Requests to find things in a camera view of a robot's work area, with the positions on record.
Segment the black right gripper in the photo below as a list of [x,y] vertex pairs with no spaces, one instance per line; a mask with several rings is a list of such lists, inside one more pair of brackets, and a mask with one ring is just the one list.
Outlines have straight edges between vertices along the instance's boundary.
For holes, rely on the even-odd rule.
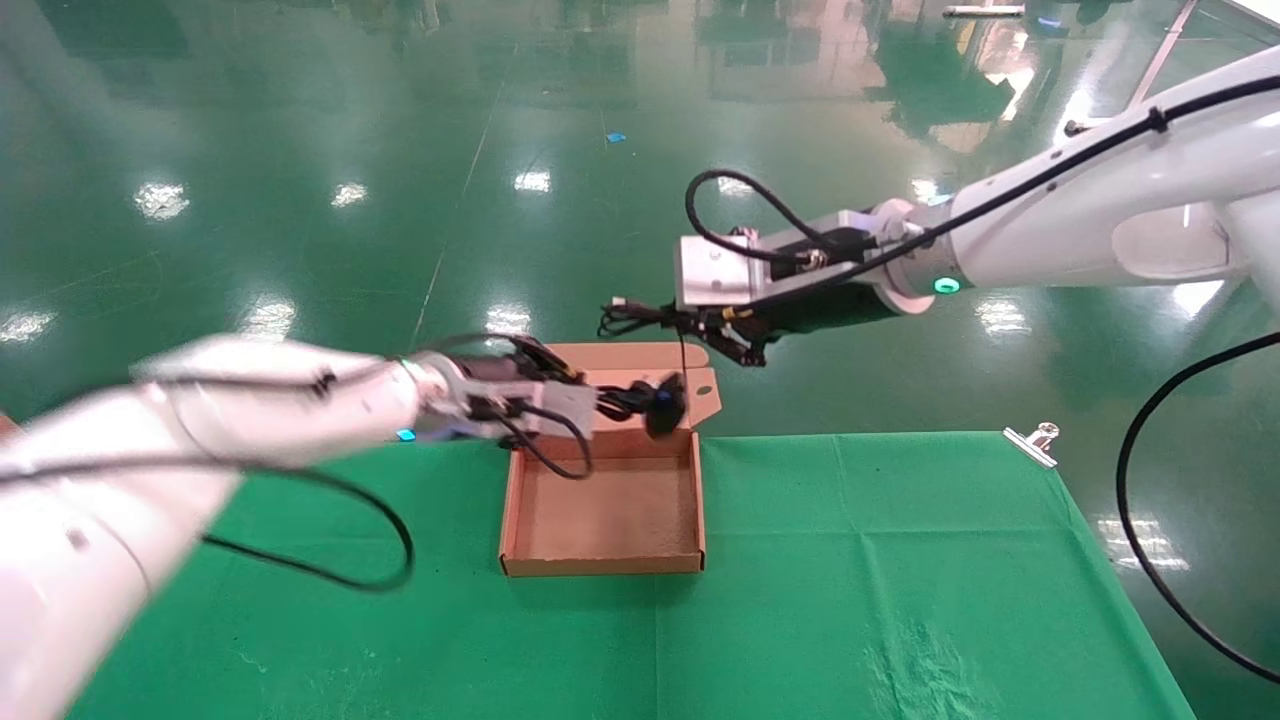
[[760,313],[750,307],[698,306],[691,310],[690,332],[710,333],[714,351],[745,368],[767,365],[767,340],[753,340],[740,333],[772,336],[810,334],[887,320],[900,315],[899,309],[881,297],[873,284],[846,283],[818,293],[781,304]]

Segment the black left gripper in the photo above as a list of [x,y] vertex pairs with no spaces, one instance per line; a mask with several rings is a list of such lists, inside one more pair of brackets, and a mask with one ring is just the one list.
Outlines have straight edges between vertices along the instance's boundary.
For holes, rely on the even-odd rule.
[[[468,354],[462,356],[462,374],[480,383],[540,382],[547,378],[543,368],[526,354]],[[645,380],[628,386],[599,386],[600,415],[622,423],[652,413],[655,387]]]

